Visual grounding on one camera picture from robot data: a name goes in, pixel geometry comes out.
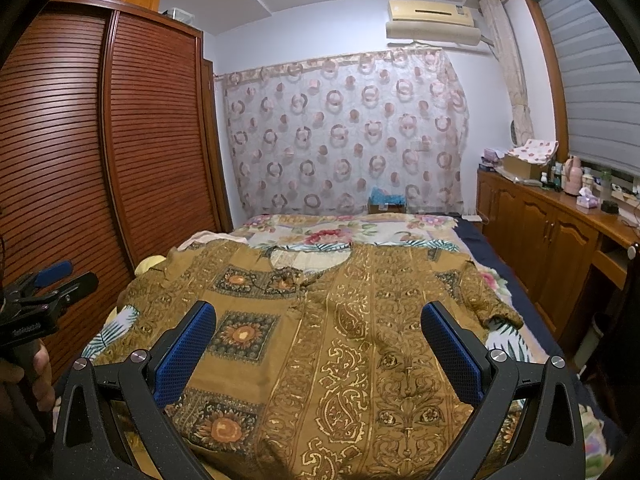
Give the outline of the person's left hand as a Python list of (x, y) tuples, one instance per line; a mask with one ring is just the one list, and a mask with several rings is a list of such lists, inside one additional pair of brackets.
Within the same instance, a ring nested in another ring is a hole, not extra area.
[(40, 412), (52, 411), (55, 404), (55, 392), (52, 386), (52, 367), (49, 352), (41, 339), (37, 340), (37, 352), (26, 368), (20, 367), (5, 359), (1, 360), (1, 416), (12, 417), (13, 401), (9, 395), (9, 386), (16, 386), (24, 377), (32, 390)]

